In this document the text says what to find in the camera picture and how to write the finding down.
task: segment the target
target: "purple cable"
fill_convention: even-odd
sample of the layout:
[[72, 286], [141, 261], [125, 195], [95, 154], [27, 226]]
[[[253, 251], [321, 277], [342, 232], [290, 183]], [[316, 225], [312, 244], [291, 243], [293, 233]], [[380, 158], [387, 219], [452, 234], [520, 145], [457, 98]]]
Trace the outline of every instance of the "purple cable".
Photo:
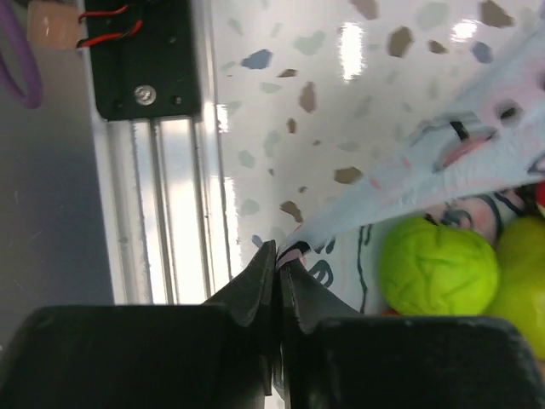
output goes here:
[[0, 53], [0, 83], [8, 89], [23, 107], [33, 109], [42, 104], [43, 86], [40, 72], [37, 68], [36, 59], [32, 53], [31, 46], [26, 40], [26, 34], [19, 25], [14, 11], [9, 5], [9, 0], [0, 0], [0, 27], [8, 34], [8, 40], [13, 47], [20, 69], [23, 72], [27, 93], [17, 85], [8, 66]]

